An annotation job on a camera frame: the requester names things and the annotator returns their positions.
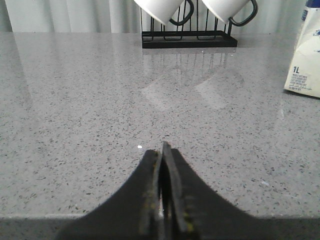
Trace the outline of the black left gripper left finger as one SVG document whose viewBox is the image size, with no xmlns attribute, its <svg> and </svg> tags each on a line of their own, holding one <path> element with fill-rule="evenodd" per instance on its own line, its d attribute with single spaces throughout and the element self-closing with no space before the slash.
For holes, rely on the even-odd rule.
<svg viewBox="0 0 320 240">
<path fill-rule="evenodd" d="M 57 240 L 155 240 L 161 158 L 147 150 L 127 181 L 109 199 L 65 226 Z"/>
</svg>

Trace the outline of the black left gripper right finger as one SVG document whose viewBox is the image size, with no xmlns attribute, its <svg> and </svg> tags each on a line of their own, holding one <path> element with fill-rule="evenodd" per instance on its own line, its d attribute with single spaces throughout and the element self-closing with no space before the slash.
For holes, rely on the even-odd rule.
<svg viewBox="0 0 320 240">
<path fill-rule="evenodd" d="M 164 142 L 162 162 L 170 183 L 171 240 L 318 240 L 320 219 L 256 217 L 210 188 L 181 153 Z"/>
</svg>

